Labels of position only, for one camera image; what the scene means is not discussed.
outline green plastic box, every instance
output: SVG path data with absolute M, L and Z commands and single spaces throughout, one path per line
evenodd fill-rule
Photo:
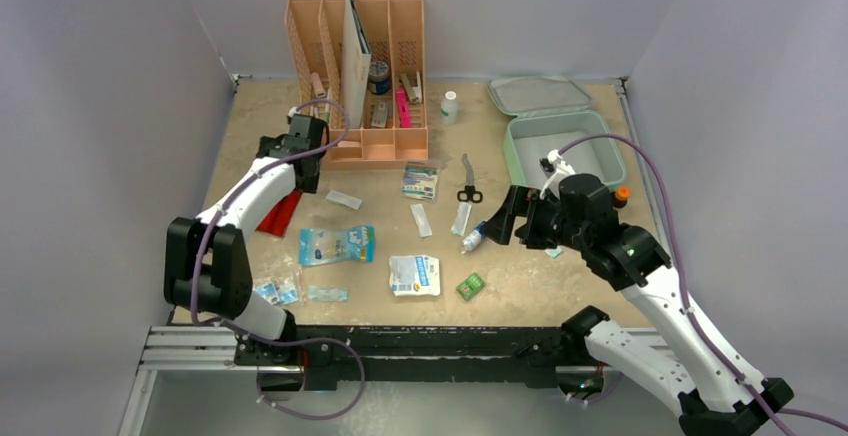
M 503 88 L 515 88 L 515 93 L 531 98 L 510 98 Z M 591 95 L 562 76 L 496 80 L 489 83 L 489 93 L 498 109 L 516 117 L 507 126 L 504 138 L 512 184 L 541 188 L 547 176 L 539 160 L 548 152 L 589 134 L 610 133 L 604 118 L 588 109 L 594 105 Z M 612 139 L 578 145 L 565 154 L 565 160 L 578 172 L 598 176 L 610 189 L 627 178 L 624 160 Z

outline container lid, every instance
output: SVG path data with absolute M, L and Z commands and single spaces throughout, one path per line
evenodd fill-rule
M 522 76 L 489 82 L 495 106 L 509 116 L 529 118 L 583 111 L 595 105 L 585 89 L 565 76 Z

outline white package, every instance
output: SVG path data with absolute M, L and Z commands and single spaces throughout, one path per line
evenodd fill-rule
M 331 189 L 330 192 L 327 193 L 327 201 L 341 204 L 342 206 L 347 206 L 351 209 L 359 209 L 359 207 L 362 206 L 361 199 L 354 198 L 353 196 L 348 196 L 347 194 L 341 193 L 334 189 Z
M 395 296 L 438 296 L 439 260 L 426 255 L 389 257 L 389 287 Z
M 468 218 L 471 216 L 471 203 L 463 201 L 459 203 L 459 208 L 456 209 L 456 219 L 451 226 L 451 233 L 457 236 L 465 236 L 465 229 L 468 227 Z
M 426 238 L 433 235 L 433 230 L 430 229 L 430 221 L 427 219 L 427 213 L 424 212 L 423 204 L 411 204 L 409 208 L 412 210 L 412 217 L 415 218 L 415 224 L 418 226 L 418 236 Z

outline white wall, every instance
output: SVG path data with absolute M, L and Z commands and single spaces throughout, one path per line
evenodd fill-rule
M 287 0 L 193 0 L 230 72 L 293 77 Z M 630 74 L 672 0 L 424 0 L 432 76 Z
M 115 434 L 231 99 L 189 0 L 0 0 L 0 433 Z
M 848 0 L 675 0 L 629 85 L 695 297 L 792 406 L 843 419 L 846 41 Z

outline pink object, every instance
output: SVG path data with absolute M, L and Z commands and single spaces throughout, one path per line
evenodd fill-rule
M 412 120 L 409 119 L 409 99 L 406 97 L 406 91 L 403 88 L 398 88 L 395 91 L 395 99 L 397 99 L 398 111 L 400 111 L 400 127 L 411 128 Z

